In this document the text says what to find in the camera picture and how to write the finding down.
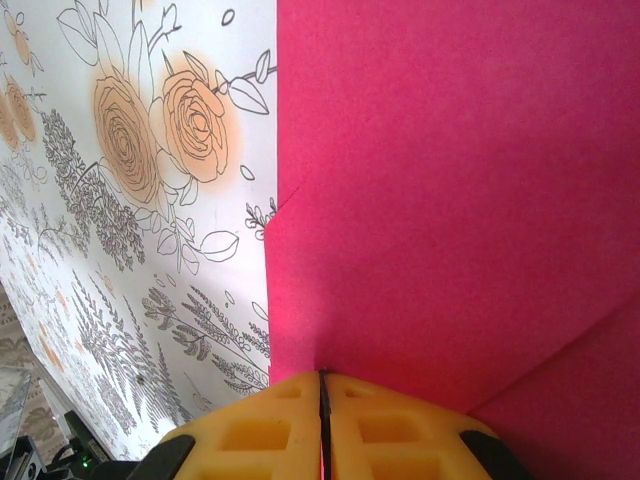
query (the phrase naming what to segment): floral wallpaper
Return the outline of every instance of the floral wallpaper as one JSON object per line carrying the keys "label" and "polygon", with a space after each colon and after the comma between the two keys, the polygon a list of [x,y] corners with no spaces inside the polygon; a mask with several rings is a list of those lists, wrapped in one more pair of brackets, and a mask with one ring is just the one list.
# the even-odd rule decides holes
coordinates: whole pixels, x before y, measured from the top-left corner
{"label": "floral wallpaper", "polygon": [[0,280],[116,458],[265,388],[275,2],[0,0]]}

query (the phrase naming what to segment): black cable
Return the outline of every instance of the black cable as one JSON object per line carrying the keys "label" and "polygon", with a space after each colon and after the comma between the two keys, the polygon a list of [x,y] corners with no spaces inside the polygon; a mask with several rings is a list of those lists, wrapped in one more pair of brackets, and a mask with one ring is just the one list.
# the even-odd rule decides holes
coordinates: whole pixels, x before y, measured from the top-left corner
{"label": "black cable", "polygon": [[62,455],[65,454],[65,452],[67,450],[73,449],[73,445],[71,445],[70,443],[67,443],[64,447],[62,447],[60,450],[58,450],[58,452],[53,456],[53,459],[51,460],[51,463],[57,463],[58,461],[60,461],[60,459],[62,458]]}

